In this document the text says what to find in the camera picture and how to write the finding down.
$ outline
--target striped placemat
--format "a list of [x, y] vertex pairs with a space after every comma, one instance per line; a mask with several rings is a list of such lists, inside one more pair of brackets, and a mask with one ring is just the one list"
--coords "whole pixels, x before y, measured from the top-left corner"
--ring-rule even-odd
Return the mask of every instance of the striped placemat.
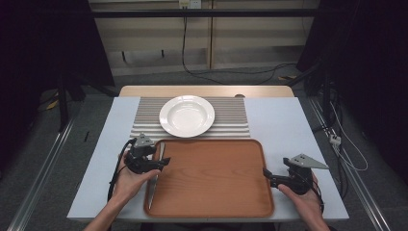
[[[142, 97], [140, 99], [130, 138], [144, 133], [152, 141], [175, 139], [163, 129], [159, 114], [164, 104], [172, 98]], [[195, 139], [250, 138], [245, 106], [242, 98], [205, 97], [213, 105], [216, 118], [212, 127]]]

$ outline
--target brown tray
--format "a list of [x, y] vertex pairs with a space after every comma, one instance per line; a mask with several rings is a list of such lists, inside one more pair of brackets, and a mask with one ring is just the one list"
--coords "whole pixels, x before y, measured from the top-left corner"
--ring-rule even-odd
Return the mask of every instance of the brown tray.
[[255, 140], [161, 140], [171, 161], [159, 175], [151, 208], [155, 218], [263, 218], [274, 205], [263, 175], [264, 152]]

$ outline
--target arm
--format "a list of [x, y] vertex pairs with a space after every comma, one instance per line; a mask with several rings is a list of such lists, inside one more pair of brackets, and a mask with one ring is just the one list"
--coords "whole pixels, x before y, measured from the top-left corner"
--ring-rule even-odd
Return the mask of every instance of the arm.
[[[313, 175], [313, 178], [317, 184], [318, 180], [315, 175]], [[278, 189], [293, 202], [300, 217], [306, 223], [310, 231], [330, 230], [323, 219], [320, 201], [312, 190], [309, 190], [303, 195], [298, 195], [283, 184], [280, 184]]]
[[112, 198], [85, 230], [107, 230], [123, 207], [138, 193], [141, 185], [160, 173], [156, 169], [144, 174], [136, 174], [124, 165], [123, 160], [124, 157], [120, 162], [121, 171]]

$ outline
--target black cable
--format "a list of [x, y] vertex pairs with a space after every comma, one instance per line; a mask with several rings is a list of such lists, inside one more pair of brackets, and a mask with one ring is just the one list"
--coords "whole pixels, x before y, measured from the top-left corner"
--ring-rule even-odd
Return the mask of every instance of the black cable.
[[[339, 105], [338, 115], [339, 115], [339, 122], [340, 122], [338, 134], [341, 137], [342, 132], [343, 132], [342, 129], [341, 129], [341, 126], [343, 126], [343, 110], [342, 110], [342, 107], [340, 105], [340, 97], [338, 98], [338, 105]], [[342, 154], [342, 144], [339, 145], [339, 154]], [[341, 190], [340, 190], [341, 197], [342, 197], [342, 199], [345, 199], [345, 197], [347, 196], [347, 193], [348, 193], [348, 178], [347, 178], [347, 175], [345, 174], [344, 166], [341, 163], [340, 155], [338, 156], [338, 171], [339, 171], [339, 176], [342, 179], [340, 181], [340, 183], [341, 183]]]
[[334, 147], [332, 146], [332, 150], [333, 152], [337, 155], [336, 156], [336, 160], [337, 160], [337, 171], [339, 174], [339, 181], [340, 181], [340, 188], [339, 188], [339, 193], [341, 196], [341, 199], [345, 199], [345, 197], [347, 196], [348, 193], [348, 178], [347, 175], [345, 174], [345, 169], [344, 166], [342, 165], [342, 158], [341, 158], [341, 148], [342, 145], [339, 145], [339, 154], [336, 153], [336, 150], [334, 149]]
[[254, 85], [261, 85], [265, 82], [267, 82], [268, 80], [270, 80], [271, 78], [273, 78], [273, 75], [275, 73], [275, 71], [277, 69], [283, 68], [285, 66], [288, 65], [296, 65], [296, 64], [279, 64], [276, 67], [274, 67], [273, 69], [268, 69], [268, 70], [260, 70], [260, 71], [253, 71], [253, 72], [244, 72], [244, 71], [233, 71], [233, 70], [211, 70], [211, 71], [201, 71], [201, 72], [191, 72], [185, 63], [185, 50], [186, 50], [186, 34], [187, 34], [187, 18], [184, 17], [184, 34], [183, 34], [183, 47], [182, 47], [182, 64], [183, 64], [183, 68], [184, 70], [189, 73], [191, 76], [195, 77], [195, 78], [199, 78], [199, 79], [205, 79], [205, 80], [209, 80], [212, 81], [214, 83], [217, 84], [221, 84], [221, 85], [229, 85], [226, 83], [222, 83], [220, 81], [214, 80], [214, 79], [210, 79], [207, 77], [203, 77], [203, 76], [199, 76], [202, 74], [214, 74], [214, 73], [232, 73], [232, 74], [248, 74], [248, 75], [252, 75], [252, 74], [263, 74], [263, 73], [268, 73], [268, 72], [272, 72], [272, 75], [267, 78], [266, 80], [260, 82], [260, 83], [256, 83]]
[[118, 177], [119, 173], [126, 167], [125, 166], [125, 167], [121, 168], [120, 170], [118, 170], [119, 165], [120, 165], [120, 161], [122, 160], [123, 154], [125, 153], [125, 149], [129, 144], [132, 144], [132, 145], [135, 144], [136, 140], [137, 140], [136, 138], [133, 138], [132, 140], [127, 141], [125, 143], [125, 145], [123, 145], [122, 151], [120, 152], [119, 157], [117, 158], [117, 163], [116, 163], [114, 175], [112, 176], [112, 180], [109, 183], [110, 187], [109, 187], [109, 190], [108, 190], [108, 201], [112, 198], [112, 194], [114, 193], [114, 187], [115, 187], [115, 183], [116, 183], [116, 180], [117, 180], [117, 177]]
[[[337, 112], [339, 110], [339, 96], [338, 93], [334, 90], [332, 91], [332, 87], [329, 87], [329, 105], [333, 105], [334, 111]], [[325, 124], [327, 127], [332, 127], [336, 123], [336, 115], [334, 113], [330, 113], [328, 118], [324, 117]]]
[[[338, 96], [337, 92], [335, 94], [335, 100], [332, 100], [331, 96], [330, 96], [330, 102], [331, 101], [336, 101], [336, 102], [339, 101], [339, 96]], [[333, 115], [331, 115], [330, 117], [331, 117], [330, 121], [324, 121], [324, 124], [313, 128], [312, 129], [313, 134], [315, 134], [316, 132], [331, 128], [335, 124], [336, 118], [335, 117], [333, 118]]]
[[313, 180], [312, 185], [309, 184], [309, 182], [303, 177], [301, 176], [299, 173], [290, 170], [290, 173], [295, 174], [296, 176], [298, 176], [305, 184], [307, 184], [307, 186], [312, 190], [313, 193], [315, 193], [315, 195], [318, 197], [318, 200], [320, 201], [320, 209], [321, 209], [321, 213], [323, 214], [324, 212], [324, 201], [323, 198], [321, 198], [321, 190], [320, 187], [318, 185], [318, 183], [316, 183], [316, 181]]

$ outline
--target wire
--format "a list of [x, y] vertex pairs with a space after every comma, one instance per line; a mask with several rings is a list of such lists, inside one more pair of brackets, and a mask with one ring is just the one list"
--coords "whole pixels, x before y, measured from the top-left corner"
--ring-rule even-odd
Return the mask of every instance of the wire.
[[337, 154], [338, 156], [340, 156], [340, 157], [344, 160], [344, 162], [345, 162], [348, 166], [350, 166], [351, 168], [353, 168], [354, 170], [359, 170], [359, 171], [367, 170], [367, 169], [369, 168], [369, 163], [367, 162], [366, 157], [363, 155], [363, 153], [360, 151], [360, 149], [356, 146], [356, 144], [354, 144], [354, 142], [353, 142], [353, 141], [348, 137], [348, 135], [345, 133], [345, 131], [344, 131], [344, 129], [343, 129], [343, 126], [342, 126], [342, 124], [341, 124], [340, 121], [339, 121], [339, 117], [338, 117], [338, 115], [337, 115], [337, 113], [336, 113], [336, 110], [335, 110], [335, 108], [334, 108], [334, 106], [333, 106], [333, 104], [332, 104], [331, 102], [330, 102], [330, 105], [331, 105], [332, 108], [333, 108], [333, 113], [334, 113], [334, 115], [335, 115], [335, 117], [336, 117], [336, 119], [337, 119], [337, 121], [338, 121], [338, 123], [339, 123], [339, 127], [340, 127], [341, 131], [343, 132], [344, 136], [350, 141], [350, 143], [351, 143], [351, 144], [356, 148], [356, 150], [359, 152], [359, 154], [360, 154], [361, 157], [363, 158], [364, 162], [366, 163], [366, 166], [365, 166], [364, 168], [355, 167], [354, 164], [352, 164], [351, 162], [348, 162], [348, 161], [345, 159], [345, 157], [342, 155], [341, 150], [345, 152], [344, 148], [340, 149], [341, 147], [339, 148], [338, 145], [332, 144], [333, 149], [335, 150], [336, 154]]
[[323, 202], [323, 198], [321, 198], [321, 190], [320, 187], [318, 185], [318, 183], [314, 180], [312, 185], [309, 184], [309, 182], [299, 173], [297, 173], [296, 171], [290, 170], [291, 173], [295, 174], [296, 176], [298, 176], [300, 179], [302, 179], [302, 181], [307, 184], [307, 186], [313, 191], [313, 193], [315, 193], [315, 195], [318, 197], [319, 201], [320, 201], [320, 209], [321, 209], [321, 213], [324, 212], [324, 202]]
[[[335, 106], [336, 111], [339, 111], [341, 113], [341, 115], [342, 115], [341, 121], [343, 121], [343, 113], [342, 113], [342, 108], [341, 108], [341, 104], [340, 104], [340, 96], [337, 93], [337, 91], [334, 91], [334, 96], [333, 97], [334, 98], [332, 99], [332, 92], [330, 92], [330, 101], [336, 102], [336, 106]], [[329, 119], [329, 121], [326, 121], [327, 119], [325, 119], [324, 122], [320, 126], [317, 126], [317, 127], [313, 128], [312, 132], [315, 134], [316, 132], [323, 131], [323, 130], [331, 128], [334, 125], [334, 123], [336, 122], [336, 119], [334, 118], [333, 115], [330, 115], [330, 117], [328, 119]]]
[[112, 194], [114, 193], [114, 187], [115, 187], [115, 183], [116, 183], [116, 180], [117, 180], [117, 177], [118, 177], [119, 173], [120, 173], [125, 167], [127, 167], [127, 166], [125, 166], [125, 167], [122, 167], [120, 170], [118, 170], [118, 169], [119, 169], [119, 166], [120, 166], [120, 162], [121, 162], [121, 160], [122, 160], [122, 158], [123, 158], [123, 154], [125, 153], [125, 149], [126, 149], [126, 147], [127, 147], [129, 144], [134, 144], [134, 143], [136, 142], [136, 140], [137, 140], [136, 138], [133, 138], [132, 140], [127, 141], [127, 142], [125, 143], [125, 145], [123, 145], [122, 151], [120, 152], [119, 157], [117, 158], [117, 163], [116, 163], [114, 175], [112, 176], [112, 180], [111, 180], [111, 182], [109, 183], [109, 184], [110, 184], [110, 187], [109, 187], [109, 190], [108, 190], [108, 201], [112, 198]]
[[341, 198], [345, 199], [348, 193], [348, 178], [347, 178], [347, 175], [345, 174], [344, 166], [342, 165], [342, 162], [340, 161], [340, 157], [337, 158], [337, 170], [339, 173]]
[[212, 81], [212, 82], [214, 82], [214, 83], [221, 84], [221, 85], [229, 85], [229, 84], [227, 84], [227, 83], [223, 83], [223, 82], [220, 82], [220, 81], [217, 81], [217, 80], [214, 80], [214, 79], [211, 79], [211, 78], [203, 77], [203, 76], [200, 76], [200, 75], [203, 75], [203, 74], [215, 74], [215, 73], [232, 73], [232, 74], [247, 74], [247, 75], [253, 75], [253, 74], [263, 74], [263, 73], [272, 72], [271, 76], [268, 77], [266, 80], [261, 81], [261, 82], [259, 82], [259, 83], [253, 84], [253, 85], [261, 85], [261, 84], [263, 84], [263, 83], [269, 81], [270, 79], [272, 79], [273, 76], [274, 76], [274, 74], [275, 74], [275, 71], [276, 71], [277, 69], [283, 68], [283, 67], [288, 66], [288, 65], [296, 65], [296, 64], [292, 64], [292, 63], [290, 63], [290, 64], [279, 64], [279, 65], [277, 65], [276, 67], [274, 67], [274, 68], [272, 68], [272, 69], [260, 70], [260, 71], [253, 71], [253, 72], [233, 71], [233, 70], [211, 70], [211, 71], [191, 72], [191, 71], [187, 68], [186, 62], [185, 62], [186, 34], [187, 34], [187, 18], [184, 17], [184, 34], [183, 34], [183, 48], [182, 48], [182, 64], [183, 64], [184, 70], [185, 70], [187, 73], [189, 73], [191, 76], [195, 77], [195, 78], [204, 79], [204, 80], [209, 80], [209, 81]]

